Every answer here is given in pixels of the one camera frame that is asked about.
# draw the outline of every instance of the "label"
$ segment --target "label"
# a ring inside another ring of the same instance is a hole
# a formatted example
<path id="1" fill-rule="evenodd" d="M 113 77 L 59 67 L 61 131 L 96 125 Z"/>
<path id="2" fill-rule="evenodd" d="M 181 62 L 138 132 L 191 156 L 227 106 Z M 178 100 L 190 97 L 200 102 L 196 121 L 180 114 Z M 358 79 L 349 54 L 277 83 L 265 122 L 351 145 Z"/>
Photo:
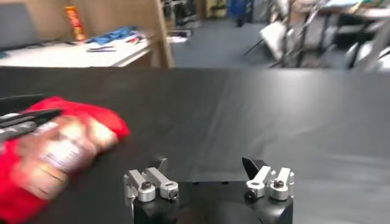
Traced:
<path id="1" fill-rule="evenodd" d="M 81 163 L 82 148 L 73 142 L 64 139 L 61 141 L 51 141 L 46 151 L 40 158 L 52 164 L 55 168 L 64 172 L 69 172 Z"/>

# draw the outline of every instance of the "blue object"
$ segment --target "blue object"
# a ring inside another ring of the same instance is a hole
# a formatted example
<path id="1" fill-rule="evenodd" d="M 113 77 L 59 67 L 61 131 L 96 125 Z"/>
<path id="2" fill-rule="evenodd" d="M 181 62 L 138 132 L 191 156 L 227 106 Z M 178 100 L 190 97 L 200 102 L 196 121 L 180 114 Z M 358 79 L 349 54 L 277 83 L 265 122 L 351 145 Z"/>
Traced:
<path id="1" fill-rule="evenodd" d="M 228 15 L 243 16 L 246 11 L 247 0 L 231 0 L 229 1 Z"/>
<path id="2" fill-rule="evenodd" d="M 0 52 L 0 59 L 9 57 L 9 54 L 5 52 Z"/>
<path id="3" fill-rule="evenodd" d="M 136 26 L 123 26 L 112 32 L 106 33 L 105 35 L 90 38 L 87 40 L 87 43 L 97 43 L 103 45 L 113 40 L 125 39 L 136 34 L 138 34 L 138 28 Z"/>

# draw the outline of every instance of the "chair leg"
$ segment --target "chair leg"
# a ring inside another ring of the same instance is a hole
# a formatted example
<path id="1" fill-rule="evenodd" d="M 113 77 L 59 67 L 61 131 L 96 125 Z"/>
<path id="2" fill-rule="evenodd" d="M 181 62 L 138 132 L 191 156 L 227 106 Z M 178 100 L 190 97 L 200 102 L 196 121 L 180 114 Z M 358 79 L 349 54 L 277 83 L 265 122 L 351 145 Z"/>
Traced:
<path id="1" fill-rule="evenodd" d="M 253 45 L 251 48 L 248 49 L 248 51 L 246 51 L 243 56 L 249 54 L 249 52 L 251 52 L 253 49 L 255 49 L 259 44 L 261 44 L 262 42 L 264 41 L 264 39 L 261 39 L 259 41 L 257 41 L 257 43 L 255 45 Z"/>

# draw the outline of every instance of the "table leg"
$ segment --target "table leg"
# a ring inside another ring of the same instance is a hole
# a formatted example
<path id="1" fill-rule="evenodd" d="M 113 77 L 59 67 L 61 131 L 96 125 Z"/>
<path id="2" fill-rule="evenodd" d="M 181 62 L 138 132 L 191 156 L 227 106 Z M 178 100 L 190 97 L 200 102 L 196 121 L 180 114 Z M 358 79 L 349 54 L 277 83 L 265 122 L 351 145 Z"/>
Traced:
<path id="1" fill-rule="evenodd" d="M 306 13 L 305 21 L 303 22 L 303 24 L 306 24 L 306 22 L 309 19 L 309 16 L 310 16 L 310 14 Z M 305 46 L 305 39 L 306 39 L 307 28 L 308 28 L 308 26 L 303 26 L 302 37 L 300 39 L 300 46 L 299 46 L 299 53 L 298 53 L 298 59 L 297 59 L 297 66 L 296 66 L 297 68 L 300 68 L 300 66 L 302 65 L 303 56 L 304 56 L 303 48 Z"/>
<path id="2" fill-rule="evenodd" d="M 330 20 L 330 14 L 327 13 L 325 16 L 324 26 L 321 30 L 321 39 L 319 40 L 319 44 L 318 44 L 318 49 L 317 49 L 318 56 L 320 56 L 324 52 L 323 45 L 324 45 L 326 31 L 329 26 L 329 20 Z"/>

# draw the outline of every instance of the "black tool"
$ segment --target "black tool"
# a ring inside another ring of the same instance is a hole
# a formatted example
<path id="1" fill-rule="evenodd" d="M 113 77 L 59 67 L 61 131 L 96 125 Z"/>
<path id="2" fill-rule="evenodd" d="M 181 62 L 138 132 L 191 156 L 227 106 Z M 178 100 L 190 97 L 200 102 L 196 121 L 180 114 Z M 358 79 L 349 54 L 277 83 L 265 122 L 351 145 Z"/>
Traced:
<path id="1" fill-rule="evenodd" d="M 0 119 L 0 128 L 6 128 L 9 126 L 13 126 L 13 125 L 17 125 L 29 121 L 32 121 L 36 123 L 37 126 L 39 126 L 59 116 L 61 113 L 62 110 L 59 109 L 31 111 L 24 114 L 8 117 L 5 119 Z"/>
<path id="2" fill-rule="evenodd" d="M 7 128 L 0 129 L 0 142 L 28 134 L 34 131 L 36 128 L 37 124 L 35 122 L 27 121 L 21 124 L 16 124 Z"/>

